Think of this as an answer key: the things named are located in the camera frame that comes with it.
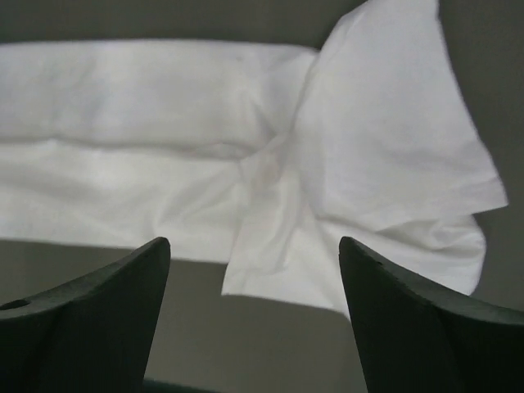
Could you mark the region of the white t-shirt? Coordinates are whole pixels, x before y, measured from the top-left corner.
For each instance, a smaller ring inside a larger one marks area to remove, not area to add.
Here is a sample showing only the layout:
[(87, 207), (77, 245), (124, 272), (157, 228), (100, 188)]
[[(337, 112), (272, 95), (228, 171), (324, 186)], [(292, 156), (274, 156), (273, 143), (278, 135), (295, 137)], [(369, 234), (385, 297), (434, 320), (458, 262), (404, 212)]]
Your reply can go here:
[(436, 1), (367, 1), (323, 47), (1, 48), (1, 235), (226, 264), (222, 292), (346, 313), (352, 237), (469, 295), (507, 205)]

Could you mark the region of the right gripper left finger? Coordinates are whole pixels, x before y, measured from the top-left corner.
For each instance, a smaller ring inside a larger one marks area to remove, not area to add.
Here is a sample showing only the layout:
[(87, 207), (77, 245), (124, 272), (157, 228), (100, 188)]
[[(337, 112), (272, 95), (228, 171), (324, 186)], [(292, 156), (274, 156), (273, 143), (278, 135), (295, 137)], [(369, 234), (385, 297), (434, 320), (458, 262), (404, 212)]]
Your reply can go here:
[(139, 392), (170, 267), (158, 237), (1, 307), (3, 392)]

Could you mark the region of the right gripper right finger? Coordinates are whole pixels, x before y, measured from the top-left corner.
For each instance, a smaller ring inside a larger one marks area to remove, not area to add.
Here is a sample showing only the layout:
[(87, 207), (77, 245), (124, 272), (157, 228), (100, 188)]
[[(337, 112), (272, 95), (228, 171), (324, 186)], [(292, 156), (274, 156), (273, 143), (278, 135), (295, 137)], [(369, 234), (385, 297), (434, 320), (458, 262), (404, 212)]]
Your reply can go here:
[(350, 321), (370, 392), (521, 392), (523, 313), (476, 300), (339, 245)]

